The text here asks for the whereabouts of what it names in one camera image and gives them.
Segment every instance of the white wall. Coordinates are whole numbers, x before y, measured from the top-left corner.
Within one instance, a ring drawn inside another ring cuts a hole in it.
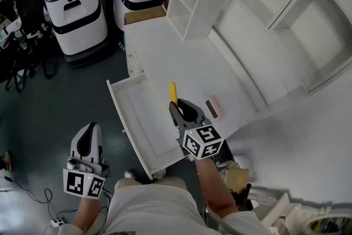
[[[352,69],[295,108],[229,139],[251,183],[288,188],[294,199],[352,203]]]

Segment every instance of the white shirt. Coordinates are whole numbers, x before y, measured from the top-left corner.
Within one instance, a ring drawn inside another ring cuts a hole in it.
[[[105,235],[270,235],[251,211],[236,212],[223,219],[219,232],[207,228],[191,194],[166,185],[135,185],[120,188],[113,196]],[[60,227],[59,235],[82,235],[73,225]]]

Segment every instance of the white drawer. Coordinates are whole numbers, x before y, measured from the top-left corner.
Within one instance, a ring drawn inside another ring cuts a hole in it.
[[[132,70],[134,71],[135,74],[140,74],[142,72],[140,72],[136,66],[135,63],[135,59],[133,57],[129,57],[127,58],[127,62],[129,63],[129,65],[131,66]]]
[[[143,69],[140,67],[139,62],[137,60],[137,57],[136,55],[134,55],[133,49],[131,48],[131,45],[127,40],[126,40],[126,58],[131,59],[134,62],[139,73],[143,72]]]
[[[137,73],[135,72],[135,70],[133,70],[131,63],[129,61],[127,61],[127,71],[130,77],[137,75]]]
[[[110,84],[111,97],[128,138],[149,179],[184,158],[178,130],[162,107],[146,75]]]

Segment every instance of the khaki shorts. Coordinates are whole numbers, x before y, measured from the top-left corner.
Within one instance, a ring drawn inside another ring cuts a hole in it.
[[[115,184],[115,192],[121,189],[122,187],[134,186],[134,185],[142,185],[142,184],[131,178],[120,179]],[[173,186],[173,187],[178,187],[178,188],[187,190],[186,183],[181,178],[178,178],[178,177],[165,177],[159,181],[154,182],[152,185],[167,185],[167,186]]]

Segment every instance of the desk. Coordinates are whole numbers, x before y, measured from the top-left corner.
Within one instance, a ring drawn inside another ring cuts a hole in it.
[[[201,107],[221,137],[243,126],[257,108],[227,60],[208,37],[183,41],[167,17],[125,26],[131,48],[144,73],[108,87],[124,129],[147,175],[184,156],[169,114],[169,83],[180,98]],[[225,109],[215,121],[205,101],[216,95]]]
[[[6,27],[6,31],[8,34],[10,34],[11,32],[17,32],[21,29],[22,27],[22,22],[21,22],[21,19],[20,18],[17,18],[16,21],[13,21],[11,24],[9,24],[7,27]],[[3,47],[3,43],[5,41],[5,39],[7,38],[7,34],[4,30],[2,30],[1,32],[1,35],[2,35],[2,39],[0,39],[0,47]]]
[[[183,41],[167,17],[162,17],[127,25],[125,38],[167,115],[171,81],[180,98],[201,107],[209,118],[205,101],[217,96],[226,115],[219,122],[211,121],[223,138],[257,112],[236,73],[208,37]]]

